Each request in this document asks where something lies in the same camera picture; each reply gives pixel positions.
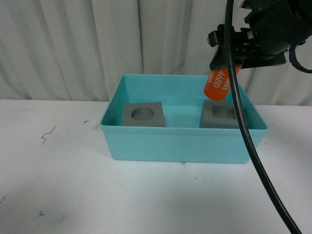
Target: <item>table surface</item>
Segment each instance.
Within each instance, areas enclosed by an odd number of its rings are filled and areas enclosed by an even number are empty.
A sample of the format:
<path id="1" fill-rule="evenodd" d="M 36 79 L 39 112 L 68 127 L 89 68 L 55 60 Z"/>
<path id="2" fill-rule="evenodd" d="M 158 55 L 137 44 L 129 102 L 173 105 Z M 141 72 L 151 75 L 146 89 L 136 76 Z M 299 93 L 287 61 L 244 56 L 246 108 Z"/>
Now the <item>table surface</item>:
<path id="1" fill-rule="evenodd" d="M 252 163 L 113 160 L 107 102 L 0 100 L 1 234 L 284 234 Z M 258 154 L 312 233 L 312 107 L 256 106 Z"/>

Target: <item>white curtain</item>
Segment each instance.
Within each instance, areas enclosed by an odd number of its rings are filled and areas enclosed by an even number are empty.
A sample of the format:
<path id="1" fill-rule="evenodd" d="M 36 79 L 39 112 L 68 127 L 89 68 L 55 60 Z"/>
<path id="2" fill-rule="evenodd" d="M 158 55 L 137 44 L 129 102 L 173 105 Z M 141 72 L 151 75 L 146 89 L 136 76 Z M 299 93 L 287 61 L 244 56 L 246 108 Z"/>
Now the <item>white curtain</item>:
<path id="1" fill-rule="evenodd" d="M 226 1 L 0 0 L 0 98 L 109 100 L 122 74 L 207 75 Z M 236 30 L 249 10 L 234 8 Z M 312 68 L 312 40 L 297 57 Z M 312 105 L 312 75 L 244 69 L 255 104 Z"/>

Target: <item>gray block with square hole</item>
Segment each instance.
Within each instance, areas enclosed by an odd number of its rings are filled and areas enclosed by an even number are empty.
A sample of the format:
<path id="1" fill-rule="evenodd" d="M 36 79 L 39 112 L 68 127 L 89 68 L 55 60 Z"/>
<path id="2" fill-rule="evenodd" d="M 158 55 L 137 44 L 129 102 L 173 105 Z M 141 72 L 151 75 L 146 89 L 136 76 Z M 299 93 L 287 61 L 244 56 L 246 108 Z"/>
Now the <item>gray block with square hole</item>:
<path id="1" fill-rule="evenodd" d="M 126 103 L 123 107 L 122 126 L 165 127 L 161 102 Z"/>
<path id="2" fill-rule="evenodd" d="M 204 100 L 200 128 L 239 128 L 232 102 Z"/>

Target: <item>teal plastic bin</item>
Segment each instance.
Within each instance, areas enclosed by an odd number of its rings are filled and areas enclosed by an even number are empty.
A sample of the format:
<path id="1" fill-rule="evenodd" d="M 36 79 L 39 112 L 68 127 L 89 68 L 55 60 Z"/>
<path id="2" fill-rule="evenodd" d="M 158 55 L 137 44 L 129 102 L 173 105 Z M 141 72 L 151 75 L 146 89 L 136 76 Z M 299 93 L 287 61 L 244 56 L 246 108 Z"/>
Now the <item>teal plastic bin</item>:
<path id="1" fill-rule="evenodd" d="M 199 128 L 207 76 L 124 75 L 100 121 L 116 160 L 247 163 L 239 129 Z M 240 90 L 255 146 L 268 132 L 258 111 Z M 121 126 L 125 103 L 158 102 L 166 127 Z M 224 101 L 233 102 L 229 93 Z"/>

